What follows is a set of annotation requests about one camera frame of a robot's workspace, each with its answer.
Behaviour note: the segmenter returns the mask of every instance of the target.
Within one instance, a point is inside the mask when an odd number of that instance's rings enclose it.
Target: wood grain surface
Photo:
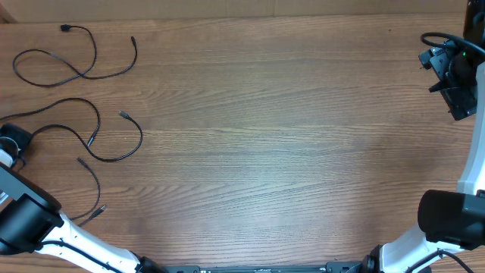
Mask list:
[[[418,54],[427,31],[460,35],[463,14],[86,23],[99,59],[91,76],[53,89],[31,86],[13,57],[45,49],[80,69],[92,45],[56,24],[0,26],[0,116],[65,97],[93,101],[102,127],[92,150],[121,155],[138,141],[124,110],[145,131],[141,149],[109,164],[91,158],[69,132],[38,135],[23,175],[69,215],[95,202],[108,210],[85,229],[162,265],[307,265],[361,260],[417,219],[428,189],[454,190],[468,156],[474,118],[455,122]],[[20,72],[38,83],[72,75],[31,54]],[[14,121],[29,131],[65,124],[87,139],[95,115],[67,102]],[[461,253],[485,271],[477,249]],[[437,272],[461,271],[451,259]],[[1,257],[2,272],[83,272],[67,262]]]

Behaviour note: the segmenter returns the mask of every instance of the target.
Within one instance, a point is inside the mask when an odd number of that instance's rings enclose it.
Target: beige wall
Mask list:
[[[463,12],[465,0],[0,0],[9,21]]]

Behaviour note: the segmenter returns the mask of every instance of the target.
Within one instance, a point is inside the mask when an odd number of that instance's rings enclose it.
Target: wall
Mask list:
[[[464,0],[0,0],[10,22],[464,12]]]

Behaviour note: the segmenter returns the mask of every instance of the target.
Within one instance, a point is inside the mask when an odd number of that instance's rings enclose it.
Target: wooden tabletop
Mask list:
[[[145,20],[86,23],[99,58],[90,76],[45,89],[12,71],[13,57],[44,49],[85,69],[92,45],[57,24],[0,26],[0,116],[82,97],[101,112],[90,157],[63,130],[38,135],[22,174],[71,216],[108,209],[84,228],[162,265],[307,265],[361,260],[417,219],[429,189],[454,190],[474,118],[456,122],[418,54],[427,31],[460,35],[463,14]],[[46,55],[19,59],[37,83],[73,75]],[[28,131],[71,126],[87,140],[95,114],[66,102],[12,120]],[[459,256],[484,271],[483,250]],[[1,257],[2,272],[82,272],[40,254]],[[451,259],[438,272],[461,271]]]

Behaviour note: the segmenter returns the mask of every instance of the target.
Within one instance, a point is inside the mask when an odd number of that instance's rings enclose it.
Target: black wire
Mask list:
[[[46,106],[44,108],[41,108],[39,110],[29,111],[29,112],[19,113],[19,114],[13,114],[13,115],[8,115],[8,116],[5,116],[3,118],[0,118],[0,121],[4,121],[4,120],[10,119],[10,118],[20,118],[20,117],[26,117],[26,116],[29,116],[29,115],[38,114],[38,113],[40,113],[42,111],[48,110],[48,109],[56,106],[56,105],[58,105],[58,104],[60,104],[62,102],[67,102],[67,101],[81,101],[81,102],[85,102],[85,103],[91,105],[91,107],[94,109],[94,112],[96,113],[96,117],[98,118],[98,124],[96,125],[96,129],[94,130],[94,132],[92,133],[92,135],[91,135],[91,137],[89,138],[89,141],[88,141],[88,146],[91,146],[91,143],[96,138],[96,135],[99,132],[99,128],[101,127],[101,117],[99,116],[99,111],[96,108],[96,106],[92,102],[90,102],[89,100],[87,100],[87,99],[82,99],[82,98],[66,98],[66,99],[60,99],[57,102],[54,102],[51,105],[48,105],[48,106]]]
[[[126,118],[128,121],[133,122],[135,124],[135,126],[138,128],[138,130],[139,130],[139,142],[138,142],[138,145],[136,146],[136,148],[133,149],[133,151],[128,152],[126,155],[122,155],[122,156],[117,157],[117,158],[101,158],[101,157],[95,155],[93,152],[91,152],[91,149],[86,145],[86,143],[81,138],[81,136],[75,130],[73,130],[70,127],[67,127],[65,125],[51,124],[51,125],[44,126],[44,127],[40,128],[40,129],[38,129],[37,131],[33,132],[32,133],[32,138],[34,138],[34,136],[36,136],[37,134],[42,133],[42,132],[44,132],[44,131],[46,131],[48,129],[52,129],[52,128],[60,128],[60,129],[69,130],[71,133],[73,133],[80,140],[80,142],[83,144],[84,148],[86,148],[86,150],[88,151],[88,153],[93,158],[96,158],[96,159],[98,159],[99,161],[102,161],[102,162],[116,162],[116,161],[120,161],[121,159],[125,159],[128,156],[130,156],[133,153],[135,153],[140,148],[140,146],[142,145],[142,141],[143,141],[143,131],[142,131],[142,128],[138,125],[138,123],[136,123],[135,120],[133,120],[130,116],[128,116],[126,113],[124,113],[122,111],[120,112],[120,115],[123,116],[124,118]]]
[[[136,59],[138,58],[138,48],[136,47],[136,40],[135,40],[135,37],[131,36],[131,42],[133,44],[133,47],[135,48],[135,58],[133,59],[133,62],[127,67],[125,68],[124,70],[120,71],[120,72],[117,72],[117,73],[114,73],[114,74],[109,74],[109,75],[105,75],[105,76],[100,76],[100,77],[87,77],[85,76],[86,73],[88,73],[93,67],[94,67],[94,64],[96,63],[96,59],[98,57],[98,49],[96,47],[96,43],[95,43],[95,40],[94,40],[94,37],[92,36],[91,32],[85,28],[85,27],[81,27],[81,26],[70,26],[70,25],[63,25],[61,26],[61,29],[63,31],[68,31],[70,28],[72,27],[75,27],[75,28],[80,28],[82,30],[85,30],[88,32],[89,34],[89,37],[91,38],[91,41],[92,41],[92,46],[94,48],[94,58],[92,60],[92,63],[91,63],[91,66],[86,69],[84,72],[80,72],[78,71],[72,64],[70,64],[69,62],[67,62],[66,60],[64,60],[63,58],[55,55],[55,54],[52,54],[51,52],[47,52],[45,50],[41,50],[41,49],[27,49],[25,51],[22,51],[21,53],[17,54],[17,56],[15,56],[14,60],[12,61],[12,67],[14,69],[14,72],[15,74],[20,78],[22,79],[23,81],[27,82],[27,83],[30,83],[34,86],[39,86],[39,87],[55,87],[55,86],[60,86],[62,84],[65,84],[67,82],[70,82],[72,80],[75,80],[77,79],[78,77],[82,77],[84,79],[87,79],[87,80],[100,80],[100,79],[105,79],[105,78],[108,78],[108,77],[114,77],[114,76],[117,76],[117,75],[120,75],[120,74],[123,74],[123,73],[126,73],[128,72],[128,70],[130,70],[136,63]],[[44,54],[47,54],[51,57],[54,57],[54,58],[57,58],[59,61],[62,61],[63,63],[65,63],[71,70],[73,70],[74,72],[76,72],[76,76],[72,76],[70,78],[67,78],[66,80],[62,80],[60,82],[57,82],[57,83],[52,83],[52,84],[41,84],[41,83],[34,83],[26,78],[24,78],[22,75],[20,75],[20,73],[18,72],[17,70],[17,59],[23,55],[23,54],[26,54],[28,52],[41,52],[41,53],[44,53]]]
[[[81,256],[84,256],[86,259],[90,260],[91,262],[94,262],[96,263],[97,265],[100,265],[104,268],[106,268],[107,270],[111,270],[113,272],[116,272],[116,273],[123,273],[119,270],[117,270],[116,268],[112,267],[111,265],[109,265],[108,263],[103,263],[99,260],[97,260],[96,258],[92,257],[90,254],[88,253],[85,253],[84,251],[82,251],[81,249],[78,249],[77,247],[75,246],[71,246],[70,244],[68,243],[65,243],[63,241],[54,241],[54,240],[50,240],[50,241],[45,241],[45,242],[42,242],[41,243],[43,246],[47,246],[47,245],[58,245],[58,246],[62,246],[62,247],[66,247],[70,250],[73,250],[75,253],[78,253],[80,254]]]
[[[408,270],[406,270],[406,273],[412,273],[416,268],[419,268],[420,266],[426,264],[427,262],[429,262],[430,260],[436,258],[437,256],[442,256],[442,255],[446,255],[452,259],[454,259],[459,265],[462,266],[462,268],[467,272],[467,273],[474,273],[473,270],[471,270],[468,265],[466,265],[462,260],[460,260],[459,257],[457,257],[455,254],[453,253],[450,253],[448,251],[445,251],[445,250],[438,250],[436,251],[435,253],[429,255],[428,257],[422,259],[420,262],[417,262],[416,264],[414,264],[412,267],[408,268]]]
[[[440,38],[452,40],[453,42],[456,43],[457,46],[462,46],[466,49],[472,49],[473,51],[478,53],[482,58],[485,58],[485,50],[483,50],[480,46],[475,45],[474,43],[469,42],[458,36],[454,36],[447,33],[425,33],[421,35],[421,41],[428,46],[438,47],[441,49],[457,49],[456,45],[444,45],[442,43],[439,44],[435,42],[430,42],[426,39],[427,37],[440,37]]]
[[[94,171],[92,171],[92,169],[81,159],[81,158],[77,158],[77,161],[84,167],[86,168],[86,170],[88,170],[92,177],[94,177],[94,180],[96,181],[96,185],[98,186],[98,198],[96,199],[96,202],[94,203],[94,206],[87,212],[83,213],[82,215],[79,215],[79,216],[76,216],[76,217],[72,217],[72,218],[69,218],[69,220],[71,221],[74,221],[74,220],[77,220],[79,218],[82,218],[86,215],[88,215],[89,213],[91,213],[93,210],[96,209],[96,207],[98,206],[99,204],[99,200],[101,199],[101,184],[99,183],[99,180],[98,178],[96,177],[96,174],[94,174]]]

